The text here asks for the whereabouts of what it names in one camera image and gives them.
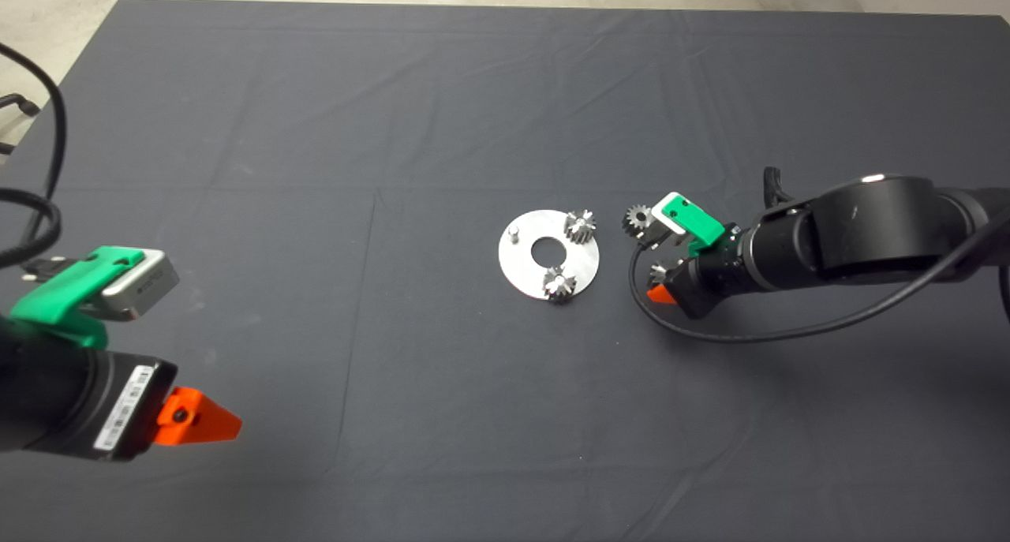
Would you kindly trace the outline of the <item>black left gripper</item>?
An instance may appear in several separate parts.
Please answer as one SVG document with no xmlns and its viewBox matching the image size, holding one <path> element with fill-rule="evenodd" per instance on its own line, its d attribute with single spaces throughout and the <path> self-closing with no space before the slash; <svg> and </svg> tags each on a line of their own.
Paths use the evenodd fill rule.
<svg viewBox="0 0 1010 542">
<path fill-rule="evenodd" d="M 85 409 L 85 457 L 131 462 L 152 443 L 173 447 L 235 440 L 242 420 L 204 392 L 175 387 L 179 368 L 147 355 L 98 351 Z"/>
</svg>

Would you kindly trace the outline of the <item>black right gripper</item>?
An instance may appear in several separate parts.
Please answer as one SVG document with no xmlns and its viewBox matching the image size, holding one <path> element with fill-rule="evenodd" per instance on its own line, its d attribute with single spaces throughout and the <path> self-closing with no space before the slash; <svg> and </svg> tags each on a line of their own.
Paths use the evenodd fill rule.
<svg viewBox="0 0 1010 542">
<path fill-rule="evenodd" d="M 659 305 L 678 305 L 686 317 L 700 320 L 735 295 L 760 293 L 761 284 L 747 268 L 742 240 L 745 230 L 731 228 L 713 246 L 668 272 L 668 288 L 656 284 L 647 297 Z"/>
</svg>

